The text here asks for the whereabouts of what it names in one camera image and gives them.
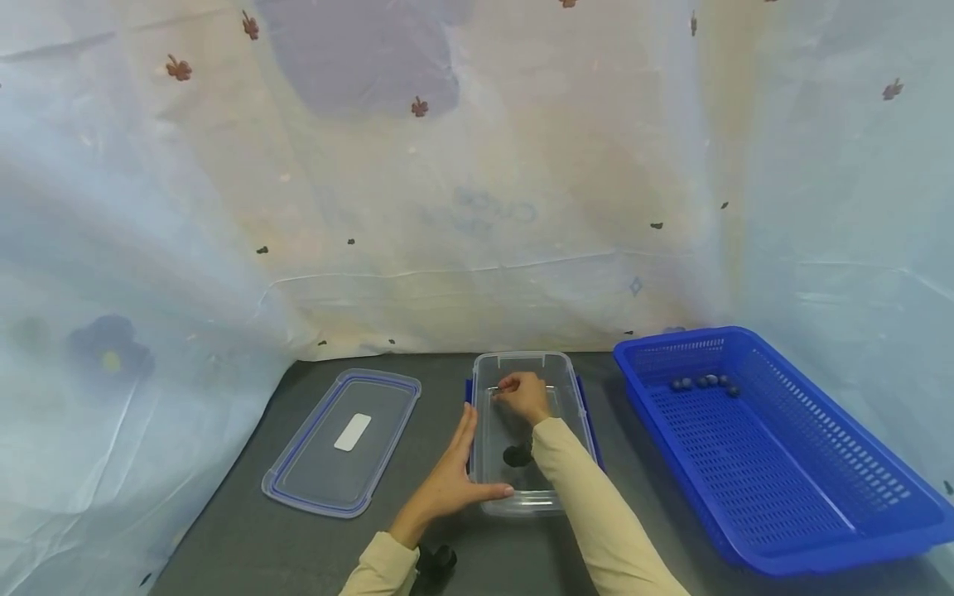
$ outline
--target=white label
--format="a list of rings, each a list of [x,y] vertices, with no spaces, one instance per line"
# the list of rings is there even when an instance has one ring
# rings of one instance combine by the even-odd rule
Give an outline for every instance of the white label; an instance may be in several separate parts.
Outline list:
[[[344,428],[342,435],[335,441],[335,449],[351,451],[358,444],[358,439],[364,434],[364,429],[371,423],[371,417],[366,414],[355,414],[351,422]]]

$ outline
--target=gray table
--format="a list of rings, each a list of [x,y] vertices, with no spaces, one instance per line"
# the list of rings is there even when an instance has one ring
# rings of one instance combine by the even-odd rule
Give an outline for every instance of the gray table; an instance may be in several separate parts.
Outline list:
[[[571,354],[590,404],[607,474],[642,521],[673,574],[694,596],[954,596],[926,561],[824,578],[769,580],[722,563],[675,480],[626,403],[609,354]],[[154,596],[333,595],[374,532],[398,509],[446,448],[461,414],[476,355],[382,356],[300,362],[282,380],[235,467],[189,531]],[[360,517],[335,520],[278,504],[259,483],[339,373],[373,368],[421,380],[424,393]],[[444,594],[595,594],[566,518],[500,521],[469,510],[435,524],[426,544],[450,544],[459,563]]]

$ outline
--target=blue plastic basket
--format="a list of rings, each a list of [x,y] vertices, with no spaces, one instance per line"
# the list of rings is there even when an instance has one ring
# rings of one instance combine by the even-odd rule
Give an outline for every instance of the blue plastic basket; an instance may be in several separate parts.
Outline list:
[[[830,573],[954,541],[954,507],[755,333],[699,329],[613,350],[633,407],[725,559]],[[728,375],[676,392],[675,379]]]

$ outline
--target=plastic container lid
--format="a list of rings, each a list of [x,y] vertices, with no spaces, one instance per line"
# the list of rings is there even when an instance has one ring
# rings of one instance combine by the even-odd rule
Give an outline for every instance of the plastic container lid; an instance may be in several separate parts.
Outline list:
[[[358,517],[420,396],[411,377],[344,371],[262,478],[262,492],[303,511]]]
[[[532,429],[505,405],[492,400],[500,379],[510,373],[536,373],[547,385],[547,398],[554,417],[562,418],[596,461],[596,447],[588,414],[570,358],[561,352],[499,352],[474,361],[472,403],[480,415],[470,460],[470,477],[477,483],[508,483],[514,495],[502,501],[481,504],[488,515],[529,517],[563,512],[553,485],[532,462],[510,467],[504,450],[530,438]]]

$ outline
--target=person's right hand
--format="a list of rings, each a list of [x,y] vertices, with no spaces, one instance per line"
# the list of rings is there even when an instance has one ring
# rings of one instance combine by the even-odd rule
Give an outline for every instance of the person's right hand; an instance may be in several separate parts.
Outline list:
[[[514,412],[522,416],[530,426],[550,417],[550,403],[547,401],[547,384],[533,373],[513,373],[507,375],[497,385],[500,393],[494,401],[502,401]]]

